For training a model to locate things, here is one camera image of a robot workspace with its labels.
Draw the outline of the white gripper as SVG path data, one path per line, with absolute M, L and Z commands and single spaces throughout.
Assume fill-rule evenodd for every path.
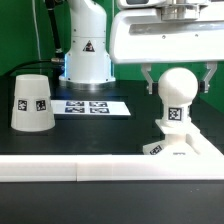
M 149 94 L 158 93 L 152 66 L 143 63 L 224 60 L 224 7 L 207 7 L 195 21 L 163 21 L 159 9 L 124 10 L 112 23 L 110 56 L 117 64 L 142 64 Z M 207 93 L 217 71 L 216 62 L 205 63 L 199 83 Z

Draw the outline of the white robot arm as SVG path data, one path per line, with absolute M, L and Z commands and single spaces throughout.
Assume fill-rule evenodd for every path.
M 156 63 L 204 62 L 199 90 L 224 61 L 224 0 L 116 0 L 120 12 L 106 31 L 106 12 L 93 0 L 68 0 L 71 47 L 60 81 L 73 88 L 98 89 L 115 81 L 114 64 L 139 64 L 150 77 Z

